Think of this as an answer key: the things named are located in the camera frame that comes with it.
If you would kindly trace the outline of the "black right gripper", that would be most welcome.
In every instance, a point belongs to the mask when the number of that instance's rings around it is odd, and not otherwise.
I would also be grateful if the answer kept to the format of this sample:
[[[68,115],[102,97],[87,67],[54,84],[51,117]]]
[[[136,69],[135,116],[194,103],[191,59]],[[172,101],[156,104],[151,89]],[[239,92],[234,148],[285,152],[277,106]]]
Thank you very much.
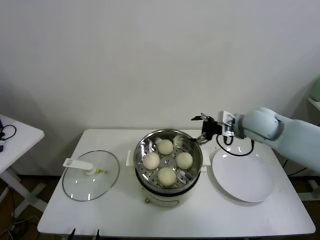
[[[191,137],[188,140],[199,146],[206,144],[211,141],[214,135],[222,134],[222,126],[218,124],[211,116],[208,116],[204,113],[197,115],[191,119],[191,121],[203,121],[201,135],[194,138]]]

